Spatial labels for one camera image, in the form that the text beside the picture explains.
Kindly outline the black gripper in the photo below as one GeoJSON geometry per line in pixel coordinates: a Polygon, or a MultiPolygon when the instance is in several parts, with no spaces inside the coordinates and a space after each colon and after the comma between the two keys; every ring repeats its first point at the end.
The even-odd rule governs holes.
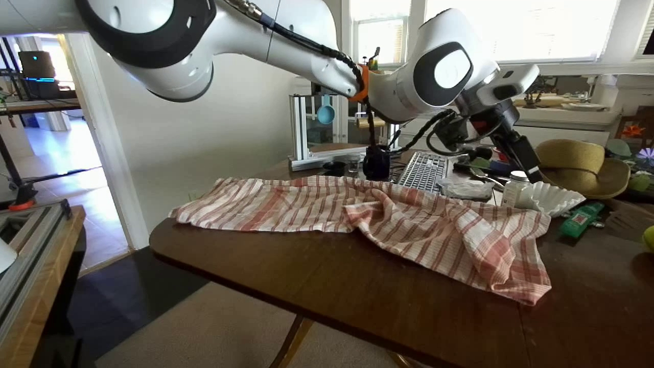
{"type": "Polygon", "coordinates": [[[539,160],[532,142],[514,130],[520,111],[513,99],[484,104],[476,93],[463,92],[456,98],[456,105],[481,136],[488,136],[501,154],[520,162],[532,182],[542,179],[539,160]]]}

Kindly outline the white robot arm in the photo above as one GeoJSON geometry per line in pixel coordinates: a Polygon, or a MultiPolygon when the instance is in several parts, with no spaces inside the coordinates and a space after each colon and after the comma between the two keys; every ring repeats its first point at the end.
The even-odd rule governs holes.
{"type": "Polygon", "coordinates": [[[322,0],[0,0],[0,32],[85,32],[143,88],[173,102],[209,89],[215,55],[247,55],[363,99],[388,122],[420,115],[467,121],[530,179],[542,178],[533,147],[513,129],[513,98],[528,92],[537,68],[501,70],[456,7],[416,29],[395,71],[344,55],[322,0]]]}

